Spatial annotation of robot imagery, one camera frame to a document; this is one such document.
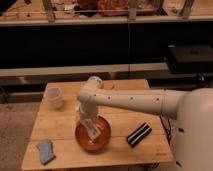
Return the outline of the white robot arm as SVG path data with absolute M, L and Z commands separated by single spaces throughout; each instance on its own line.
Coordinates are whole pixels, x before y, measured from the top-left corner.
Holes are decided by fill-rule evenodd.
M 107 90 L 92 76 L 76 96 L 83 118 L 95 116 L 99 106 L 109 106 L 176 119 L 172 171 L 213 171 L 213 88 Z

